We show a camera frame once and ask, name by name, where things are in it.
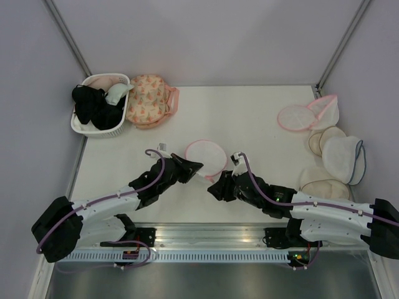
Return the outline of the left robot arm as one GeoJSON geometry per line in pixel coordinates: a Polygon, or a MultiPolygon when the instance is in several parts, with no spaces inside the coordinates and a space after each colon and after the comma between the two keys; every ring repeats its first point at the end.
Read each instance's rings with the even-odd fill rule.
{"type": "Polygon", "coordinates": [[[157,156],[156,163],[119,190],[75,202],[65,196],[54,199],[31,228],[37,254],[55,263],[81,247],[136,246],[137,227],[128,212],[155,203],[167,189],[176,183],[188,183],[204,166],[174,153],[162,154],[153,149],[145,153],[157,156]]]}

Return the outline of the black bras in basket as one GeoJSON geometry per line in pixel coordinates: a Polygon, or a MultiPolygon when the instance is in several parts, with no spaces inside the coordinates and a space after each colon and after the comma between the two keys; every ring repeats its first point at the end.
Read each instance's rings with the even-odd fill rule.
{"type": "Polygon", "coordinates": [[[103,89],[77,85],[72,91],[72,99],[75,102],[75,123],[82,128],[91,123],[102,131],[116,127],[122,120],[125,97],[113,106],[106,102],[105,96],[103,89]]]}

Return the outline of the left aluminium corner post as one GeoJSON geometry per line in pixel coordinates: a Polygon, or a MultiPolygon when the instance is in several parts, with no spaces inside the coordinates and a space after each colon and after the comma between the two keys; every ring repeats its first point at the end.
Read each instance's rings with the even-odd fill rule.
{"type": "Polygon", "coordinates": [[[74,59],[78,63],[80,69],[83,73],[88,77],[92,75],[90,67],[88,66],[87,62],[84,59],[75,39],[73,38],[72,34],[69,31],[69,28],[64,21],[56,3],[53,0],[43,0],[42,3],[45,5],[50,17],[55,22],[58,30],[60,31],[62,38],[65,40],[69,50],[71,51],[74,59]]]}

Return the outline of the white plastic laundry basket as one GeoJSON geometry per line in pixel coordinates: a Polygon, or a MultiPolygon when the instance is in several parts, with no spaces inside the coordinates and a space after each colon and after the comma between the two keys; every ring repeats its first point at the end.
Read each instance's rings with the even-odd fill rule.
{"type": "Polygon", "coordinates": [[[72,90],[74,109],[70,126],[88,138],[112,138],[123,132],[127,112],[128,92],[112,88],[130,86],[124,74],[95,74],[72,90]]]}

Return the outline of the pink rimmed mesh laundry bag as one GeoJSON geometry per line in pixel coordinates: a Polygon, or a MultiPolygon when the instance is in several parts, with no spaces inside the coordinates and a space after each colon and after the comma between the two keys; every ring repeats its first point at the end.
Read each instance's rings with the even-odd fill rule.
{"type": "Polygon", "coordinates": [[[210,140],[196,140],[185,149],[185,159],[203,164],[196,177],[210,184],[226,169],[228,157],[224,149],[210,140]]]}

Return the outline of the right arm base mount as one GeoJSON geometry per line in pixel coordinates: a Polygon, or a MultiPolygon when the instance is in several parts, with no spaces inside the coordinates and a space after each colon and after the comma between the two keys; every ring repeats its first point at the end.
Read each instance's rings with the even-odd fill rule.
{"type": "Polygon", "coordinates": [[[262,241],[267,248],[285,250],[289,248],[313,248],[318,242],[305,240],[300,236],[302,220],[290,219],[286,227],[266,227],[262,241]]]}

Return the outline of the pink mesh laundry bag open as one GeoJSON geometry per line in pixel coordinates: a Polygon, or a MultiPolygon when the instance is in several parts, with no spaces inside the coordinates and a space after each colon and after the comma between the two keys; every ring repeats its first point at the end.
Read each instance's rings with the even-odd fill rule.
{"type": "Polygon", "coordinates": [[[337,95],[326,95],[310,103],[307,108],[314,114],[315,121],[311,130],[324,130],[335,126],[339,121],[339,107],[337,95]]]}

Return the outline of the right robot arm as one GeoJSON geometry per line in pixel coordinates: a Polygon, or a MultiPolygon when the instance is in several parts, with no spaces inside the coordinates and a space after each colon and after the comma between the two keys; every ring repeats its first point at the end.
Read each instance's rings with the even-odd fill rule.
{"type": "Polygon", "coordinates": [[[273,218],[287,218],[284,237],[292,246],[304,241],[367,244],[377,255],[398,259],[398,211],[387,200],[357,204],[318,199],[268,184],[250,172],[235,175],[232,171],[223,171],[208,192],[218,201],[239,199],[273,218]]]}

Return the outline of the beige bra cup upper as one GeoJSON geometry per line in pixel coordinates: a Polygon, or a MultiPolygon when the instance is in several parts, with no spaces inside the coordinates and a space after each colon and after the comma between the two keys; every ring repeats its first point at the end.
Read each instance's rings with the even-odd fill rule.
{"type": "Polygon", "coordinates": [[[344,131],[337,126],[329,126],[323,130],[313,130],[308,137],[308,147],[316,156],[321,157],[323,148],[328,139],[332,137],[346,137],[344,131]]]}

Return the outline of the white bra in basket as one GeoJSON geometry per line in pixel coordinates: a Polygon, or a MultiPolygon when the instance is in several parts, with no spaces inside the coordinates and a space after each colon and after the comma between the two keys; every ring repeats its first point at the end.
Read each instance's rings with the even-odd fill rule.
{"type": "Polygon", "coordinates": [[[124,83],[112,85],[105,96],[105,100],[109,105],[116,106],[120,99],[125,97],[132,88],[133,85],[124,83]]]}

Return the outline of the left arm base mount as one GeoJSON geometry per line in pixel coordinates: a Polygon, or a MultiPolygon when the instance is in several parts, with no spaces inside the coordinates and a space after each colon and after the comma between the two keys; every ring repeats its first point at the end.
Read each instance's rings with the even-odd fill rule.
{"type": "Polygon", "coordinates": [[[154,247],[156,229],[153,227],[137,227],[126,214],[117,214],[113,217],[117,224],[121,224],[124,233],[115,241],[107,240],[100,243],[101,247],[134,247],[139,248],[142,242],[154,247]]]}

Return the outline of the pink mesh laundry bag flat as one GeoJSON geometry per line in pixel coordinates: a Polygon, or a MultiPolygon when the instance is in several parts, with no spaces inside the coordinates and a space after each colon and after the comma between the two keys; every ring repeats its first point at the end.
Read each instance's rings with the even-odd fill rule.
{"type": "Polygon", "coordinates": [[[278,124],[287,131],[308,130],[316,121],[315,114],[307,107],[300,105],[285,107],[277,116],[278,124]]]}

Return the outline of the aluminium corner post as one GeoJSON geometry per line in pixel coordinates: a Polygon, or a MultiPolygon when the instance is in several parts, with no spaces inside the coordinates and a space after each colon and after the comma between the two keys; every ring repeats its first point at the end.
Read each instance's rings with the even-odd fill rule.
{"type": "Polygon", "coordinates": [[[69,28],[64,21],[56,3],[53,0],[43,0],[42,3],[45,5],[50,17],[55,22],[58,30],[60,31],[62,38],[65,40],[69,50],[71,51],[74,59],[78,63],[80,69],[83,73],[88,77],[92,75],[90,67],[88,66],[87,62],[84,59],[75,39],[73,38],[72,34],[69,31],[69,28]]]}
{"type": "Polygon", "coordinates": [[[347,44],[350,42],[352,36],[354,35],[357,27],[359,26],[365,14],[367,13],[372,2],[373,2],[372,0],[362,0],[360,2],[357,10],[355,11],[355,14],[353,15],[353,18],[349,22],[329,62],[327,63],[326,68],[322,72],[320,79],[312,86],[312,91],[315,99],[322,97],[323,94],[322,88],[327,83],[327,80],[329,79],[331,73],[333,72],[335,66],[337,65],[337,62],[342,56],[347,44]]]}

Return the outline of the floral peach bra case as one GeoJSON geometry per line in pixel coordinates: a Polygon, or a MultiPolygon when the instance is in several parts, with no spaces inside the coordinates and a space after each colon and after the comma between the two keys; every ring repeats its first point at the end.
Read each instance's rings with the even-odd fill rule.
{"type": "Polygon", "coordinates": [[[180,91],[159,75],[139,75],[130,80],[125,119],[146,130],[161,125],[178,111],[180,91]]]}

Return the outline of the right aluminium corner post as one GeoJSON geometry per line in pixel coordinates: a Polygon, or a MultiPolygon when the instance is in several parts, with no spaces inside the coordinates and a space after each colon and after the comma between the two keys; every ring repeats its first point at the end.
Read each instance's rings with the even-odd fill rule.
{"type": "Polygon", "coordinates": [[[365,14],[367,13],[372,2],[373,2],[372,0],[362,0],[360,2],[357,10],[355,11],[355,14],[353,15],[353,18],[349,22],[329,62],[327,63],[326,68],[322,72],[320,79],[312,86],[312,91],[315,99],[322,97],[323,94],[322,88],[327,83],[327,80],[329,79],[331,73],[333,72],[335,66],[337,65],[337,62],[342,56],[347,44],[350,42],[352,36],[354,35],[357,27],[359,26],[365,14]]]}

